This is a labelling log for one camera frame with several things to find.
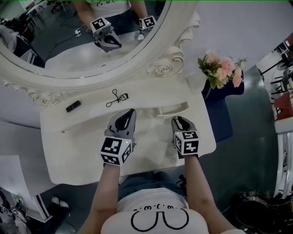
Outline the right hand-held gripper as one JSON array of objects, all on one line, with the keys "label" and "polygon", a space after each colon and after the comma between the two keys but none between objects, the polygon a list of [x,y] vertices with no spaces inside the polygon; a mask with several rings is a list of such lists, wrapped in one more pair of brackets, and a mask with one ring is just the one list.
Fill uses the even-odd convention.
[{"label": "right hand-held gripper", "polygon": [[198,158],[199,134],[195,125],[190,120],[174,116],[171,119],[173,131],[173,145],[177,150],[178,158],[183,159],[185,156],[195,156]]}]

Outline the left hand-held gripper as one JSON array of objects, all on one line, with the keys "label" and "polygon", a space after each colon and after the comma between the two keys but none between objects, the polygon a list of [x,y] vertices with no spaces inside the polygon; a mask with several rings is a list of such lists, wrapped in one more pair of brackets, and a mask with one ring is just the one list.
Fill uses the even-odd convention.
[{"label": "left hand-held gripper", "polygon": [[135,126],[135,109],[123,110],[110,119],[100,149],[105,164],[122,166],[126,162],[136,145]]}]

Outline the white dressing table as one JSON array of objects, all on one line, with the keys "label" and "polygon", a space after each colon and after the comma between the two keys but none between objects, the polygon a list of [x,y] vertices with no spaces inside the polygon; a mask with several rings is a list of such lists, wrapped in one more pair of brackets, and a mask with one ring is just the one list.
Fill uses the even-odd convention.
[{"label": "white dressing table", "polygon": [[[116,113],[136,110],[136,146],[121,168],[121,175],[180,166],[172,144],[170,119],[157,117],[158,107],[188,102],[189,109],[180,114],[199,131],[199,155],[216,149],[206,105],[202,96],[205,78],[200,74],[182,74],[121,82],[46,107],[41,111],[41,133],[50,179],[55,184],[85,185],[97,182],[103,170],[99,154],[104,130]],[[117,95],[129,98],[106,107]],[[67,113],[66,108],[79,100],[81,105]]]}]

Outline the person's left forearm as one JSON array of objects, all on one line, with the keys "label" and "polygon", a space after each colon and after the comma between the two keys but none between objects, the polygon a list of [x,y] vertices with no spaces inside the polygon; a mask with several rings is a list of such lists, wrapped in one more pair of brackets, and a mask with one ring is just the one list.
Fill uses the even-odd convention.
[{"label": "person's left forearm", "polygon": [[106,164],[92,202],[90,234],[100,234],[103,224],[117,213],[120,167]]}]

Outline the person's right forearm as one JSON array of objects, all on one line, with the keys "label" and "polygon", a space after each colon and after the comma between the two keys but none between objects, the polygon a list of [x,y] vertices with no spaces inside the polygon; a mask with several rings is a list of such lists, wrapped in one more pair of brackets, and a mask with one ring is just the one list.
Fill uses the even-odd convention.
[{"label": "person's right forearm", "polygon": [[234,226],[218,210],[204,172],[195,156],[184,159],[187,203],[206,221],[210,234],[221,234]]}]

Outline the black eyelash curler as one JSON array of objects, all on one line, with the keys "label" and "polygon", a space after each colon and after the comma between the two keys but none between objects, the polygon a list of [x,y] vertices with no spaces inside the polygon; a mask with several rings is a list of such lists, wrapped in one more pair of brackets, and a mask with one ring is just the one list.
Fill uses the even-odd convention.
[{"label": "black eyelash curler", "polygon": [[127,100],[129,98],[127,93],[124,93],[122,95],[117,95],[117,90],[116,89],[113,89],[112,93],[114,94],[114,96],[116,98],[115,98],[115,100],[106,103],[106,107],[111,107],[113,103],[115,103],[115,102],[120,103],[121,101],[125,101],[125,100]]}]

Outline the navy blue chair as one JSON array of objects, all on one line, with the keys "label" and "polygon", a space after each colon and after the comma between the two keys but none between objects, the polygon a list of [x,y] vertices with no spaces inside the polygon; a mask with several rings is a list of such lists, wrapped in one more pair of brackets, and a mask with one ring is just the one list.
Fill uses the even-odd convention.
[{"label": "navy blue chair", "polygon": [[212,89],[210,82],[207,80],[201,93],[215,141],[218,143],[228,139],[233,135],[233,128],[225,98],[231,95],[242,95],[244,93],[244,82],[239,87],[234,87],[230,81],[221,89]]}]

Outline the black lipstick tube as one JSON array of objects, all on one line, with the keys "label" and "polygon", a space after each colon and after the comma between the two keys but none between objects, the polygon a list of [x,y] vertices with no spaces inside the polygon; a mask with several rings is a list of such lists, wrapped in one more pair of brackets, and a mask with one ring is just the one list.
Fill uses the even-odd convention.
[{"label": "black lipstick tube", "polygon": [[79,100],[75,101],[74,103],[70,104],[65,110],[67,113],[75,110],[81,105],[81,102]]}]

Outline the blue jeans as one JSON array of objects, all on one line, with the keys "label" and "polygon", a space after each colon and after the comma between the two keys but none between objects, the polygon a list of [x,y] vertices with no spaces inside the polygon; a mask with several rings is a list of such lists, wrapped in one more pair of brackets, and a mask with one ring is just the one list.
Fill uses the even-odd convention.
[{"label": "blue jeans", "polygon": [[185,199],[187,198],[184,191],[177,187],[177,184],[166,172],[150,171],[128,176],[121,182],[119,184],[118,201],[140,190],[156,188],[166,188],[183,196]]}]

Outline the pink flower bouquet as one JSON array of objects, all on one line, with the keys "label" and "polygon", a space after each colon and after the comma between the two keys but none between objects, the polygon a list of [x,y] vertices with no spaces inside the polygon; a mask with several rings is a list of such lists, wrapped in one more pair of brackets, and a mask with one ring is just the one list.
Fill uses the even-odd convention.
[{"label": "pink flower bouquet", "polygon": [[206,51],[203,57],[197,59],[199,69],[207,77],[211,89],[222,89],[228,82],[235,88],[243,82],[242,71],[246,58],[233,60],[232,57],[221,56],[214,50]]}]

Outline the white printed t-shirt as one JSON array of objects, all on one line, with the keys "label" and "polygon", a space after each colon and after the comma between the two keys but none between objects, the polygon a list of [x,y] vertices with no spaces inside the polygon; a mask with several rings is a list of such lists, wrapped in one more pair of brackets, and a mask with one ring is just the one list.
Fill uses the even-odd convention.
[{"label": "white printed t-shirt", "polygon": [[[101,234],[210,234],[205,219],[187,198],[166,188],[144,189],[118,202]],[[234,227],[221,234],[245,234]]]}]

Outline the red chair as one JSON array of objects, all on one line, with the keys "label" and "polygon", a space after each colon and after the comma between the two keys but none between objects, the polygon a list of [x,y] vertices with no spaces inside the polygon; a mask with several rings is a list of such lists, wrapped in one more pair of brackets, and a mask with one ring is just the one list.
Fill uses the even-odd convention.
[{"label": "red chair", "polygon": [[274,106],[281,111],[277,114],[277,120],[293,117],[293,106],[289,92],[285,92],[279,98],[276,98],[274,100]]}]

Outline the oval mirror white ornate frame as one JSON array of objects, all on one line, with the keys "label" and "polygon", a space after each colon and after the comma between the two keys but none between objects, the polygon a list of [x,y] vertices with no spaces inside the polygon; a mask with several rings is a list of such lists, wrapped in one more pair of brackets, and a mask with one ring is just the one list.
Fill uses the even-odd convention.
[{"label": "oval mirror white ornate frame", "polygon": [[123,58],[87,71],[46,70],[21,60],[0,42],[0,78],[23,89],[40,106],[53,106],[71,95],[111,85],[132,75],[150,75],[156,68],[183,57],[181,44],[200,24],[197,1],[166,2],[162,19],[133,51]]}]

